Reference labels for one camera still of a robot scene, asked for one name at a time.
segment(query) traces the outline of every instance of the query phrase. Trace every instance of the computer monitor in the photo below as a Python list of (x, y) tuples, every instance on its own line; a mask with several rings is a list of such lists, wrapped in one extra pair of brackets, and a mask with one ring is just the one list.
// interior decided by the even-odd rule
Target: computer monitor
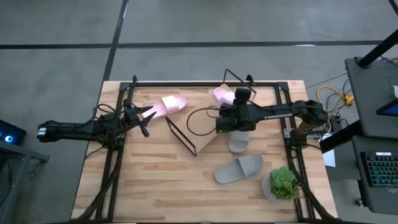
[(376, 110), (376, 114), (384, 116), (398, 116), (398, 99), (395, 99)]

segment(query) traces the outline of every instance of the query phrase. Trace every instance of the blue light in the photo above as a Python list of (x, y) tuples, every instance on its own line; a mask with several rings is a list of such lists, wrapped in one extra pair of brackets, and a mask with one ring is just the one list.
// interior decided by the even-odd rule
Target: blue light
[(12, 136), (6, 136), (6, 138), (4, 138), (4, 140), (6, 140), (8, 143), (12, 142), (12, 139)]

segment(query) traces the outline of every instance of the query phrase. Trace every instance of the concrete floor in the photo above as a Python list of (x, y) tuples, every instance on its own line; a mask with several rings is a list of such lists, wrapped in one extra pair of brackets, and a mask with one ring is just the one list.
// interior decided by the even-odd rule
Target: concrete floor
[[(0, 45), (110, 44), (121, 4), (0, 0)], [(382, 40), (397, 29), (397, 22), (387, 0), (130, 0), (119, 42)], [(219, 80), (228, 67), (242, 77), (304, 80), (310, 86), (345, 73), (345, 58), (373, 47), (118, 49), (109, 79), (130, 80), (135, 74), (139, 80)], [(27, 130), (26, 146), (51, 155), (35, 180), (27, 178), (13, 223), (70, 218), (87, 143), (39, 143), (37, 125), (48, 119), (86, 121), (98, 99), (108, 54), (109, 49), (0, 50), (0, 104), (7, 105), (0, 119)], [(395, 55), (397, 47), (385, 54)], [(340, 89), (346, 79), (325, 85)], [(307, 90), (310, 99), (318, 87)], [(322, 100), (328, 95), (322, 92)], [(355, 105), (340, 113), (350, 123), (358, 118)], [(397, 217), (355, 206), (355, 181), (331, 175), (330, 182), (340, 218), (397, 223)]]

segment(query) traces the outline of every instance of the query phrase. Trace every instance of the potted plant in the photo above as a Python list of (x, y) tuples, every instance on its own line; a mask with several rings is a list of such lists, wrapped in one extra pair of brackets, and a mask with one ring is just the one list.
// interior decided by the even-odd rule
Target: potted plant
[(295, 184), (295, 179), (293, 172), (286, 167), (274, 169), (262, 180), (262, 192), (275, 202), (298, 198), (300, 187)]

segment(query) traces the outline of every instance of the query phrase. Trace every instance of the keyboard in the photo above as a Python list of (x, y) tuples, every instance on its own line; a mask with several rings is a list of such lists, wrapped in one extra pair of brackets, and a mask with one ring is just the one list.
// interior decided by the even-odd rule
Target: keyboard
[(371, 187), (398, 187), (398, 152), (362, 152)]

